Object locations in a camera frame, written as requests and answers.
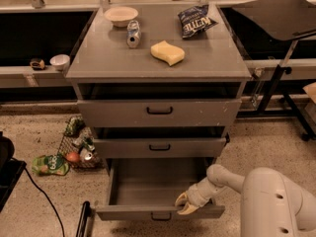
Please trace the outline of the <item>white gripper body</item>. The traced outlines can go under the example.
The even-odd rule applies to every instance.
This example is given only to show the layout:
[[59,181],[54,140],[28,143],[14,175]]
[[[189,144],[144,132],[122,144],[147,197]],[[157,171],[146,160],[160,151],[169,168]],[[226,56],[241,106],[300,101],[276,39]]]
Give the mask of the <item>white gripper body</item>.
[[201,208],[223,190],[223,187],[219,187],[208,178],[204,178],[198,183],[191,185],[186,191],[187,205],[191,208]]

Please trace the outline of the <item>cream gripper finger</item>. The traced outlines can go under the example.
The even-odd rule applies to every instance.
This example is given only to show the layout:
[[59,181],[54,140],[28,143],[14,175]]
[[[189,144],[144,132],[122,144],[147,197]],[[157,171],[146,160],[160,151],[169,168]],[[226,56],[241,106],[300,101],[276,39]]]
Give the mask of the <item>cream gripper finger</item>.
[[189,202],[186,192],[181,193],[175,201],[175,206],[185,206]]
[[181,210],[178,211],[178,213],[179,213],[180,215],[189,215],[189,214],[194,213],[194,212],[197,211],[197,210],[198,210],[198,207],[197,207],[197,206],[195,206],[195,205],[190,204],[190,203],[187,202],[187,203],[184,205],[184,207],[183,207]]

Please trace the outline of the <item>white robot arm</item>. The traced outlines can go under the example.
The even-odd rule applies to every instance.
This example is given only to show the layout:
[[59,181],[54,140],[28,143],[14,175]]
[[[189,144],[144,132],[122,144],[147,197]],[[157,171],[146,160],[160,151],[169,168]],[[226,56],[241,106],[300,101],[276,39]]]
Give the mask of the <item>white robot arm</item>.
[[240,176],[221,165],[211,165],[205,178],[177,197],[178,213],[197,211],[226,188],[241,195],[241,237],[298,237],[300,231],[316,229],[316,197],[266,167]]

